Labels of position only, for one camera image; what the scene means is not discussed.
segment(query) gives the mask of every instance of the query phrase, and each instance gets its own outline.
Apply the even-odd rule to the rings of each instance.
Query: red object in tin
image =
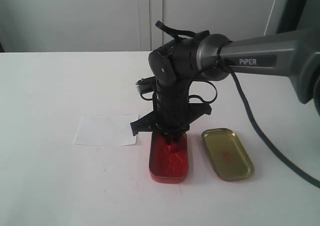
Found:
[[[157,182],[182,182],[188,173],[187,135],[167,143],[160,133],[152,133],[149,172]]]

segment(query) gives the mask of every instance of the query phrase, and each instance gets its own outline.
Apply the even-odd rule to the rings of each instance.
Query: white table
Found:
[[[148,52],[0,54],[0,225],[320,225],[320,191],[259,139],[231,77],[216,83],[212,115],[191,125],[181,184],[151,179],[150,133],[132,146],[73,145],[83,115],[147,114],[135,82],[151,75]],[[320,178],[313,102],[300,104],[287,78],[238,77],[265,133]],[[191,90],[213,95],[200,83]],[[250,179],[213,173],[200,136],[219,127],[243,142]]]

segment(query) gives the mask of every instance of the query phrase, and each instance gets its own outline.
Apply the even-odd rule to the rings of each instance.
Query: robotic arm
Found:
[[[149,55],[154,77],[136,86],[143,94],[153,91],[153,111],[131,123],[133,134],[160,132],[179,140],[189,125],[211,113],[209,102],[189,103],[192,81],[219,81],[235,72],[287,76],[301,103],[314,99],[320,114],[320,30],[302,30],[231,42],[209,31],[179,31],[157,22],[173,40]]]

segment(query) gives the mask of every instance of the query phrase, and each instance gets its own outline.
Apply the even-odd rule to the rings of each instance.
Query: white paper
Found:
[[[125,146],[136,143],[130,123],[138,115],[83,116],[74,144],[94,146]]]

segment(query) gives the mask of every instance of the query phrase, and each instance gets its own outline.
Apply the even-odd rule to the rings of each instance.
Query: gold tin lid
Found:
[[[202,133],[206,153],[217,176],[226,181],[250,177],[254,166],[236,133],[227,128]]]

